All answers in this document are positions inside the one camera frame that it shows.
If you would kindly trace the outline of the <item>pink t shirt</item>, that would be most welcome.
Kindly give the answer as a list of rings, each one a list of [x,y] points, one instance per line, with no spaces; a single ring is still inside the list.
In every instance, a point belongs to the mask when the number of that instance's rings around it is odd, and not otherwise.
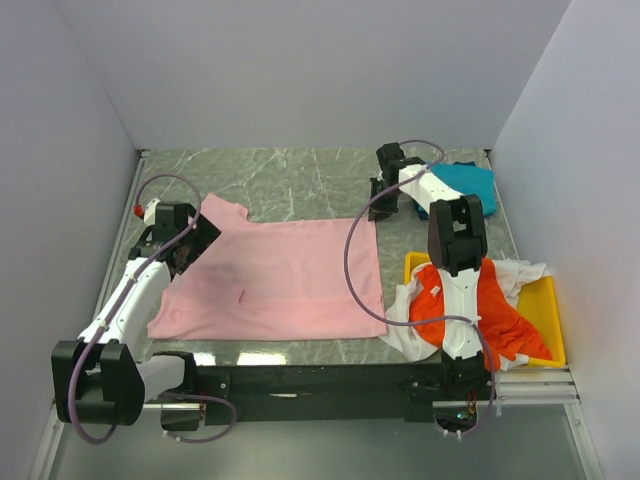
[[[386,333],[373,223],[253,223],[244,206],[213,194],[202,214],[221,235],[165,290],[149,338],[298,341]]]

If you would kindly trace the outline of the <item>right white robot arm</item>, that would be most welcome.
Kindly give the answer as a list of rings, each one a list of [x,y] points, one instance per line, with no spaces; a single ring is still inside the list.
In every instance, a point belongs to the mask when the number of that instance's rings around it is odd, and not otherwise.
[[[488,250],[481,200],[447,186],[424,160],[407,157],[398,142],[380,147],[376,157],[380,173],[370,180],[368,219],[396,213],[402,193],[429,210],[427,251],[444,300],[439,387],[460,399],[490,371],[479,331],[478,282]]]

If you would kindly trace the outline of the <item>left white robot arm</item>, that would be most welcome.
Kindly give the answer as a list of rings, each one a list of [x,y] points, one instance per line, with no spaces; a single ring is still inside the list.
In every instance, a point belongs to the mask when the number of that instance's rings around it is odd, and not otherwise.
[[[220,231],[189,203],[160,202],[150,210],[107,303],[76,339],[52,351],[56,411],[65,423],[129,426],[165,392],[179,402],[199,392],[191,354],[161,352],[138,363],[132,350],[155,302]]]

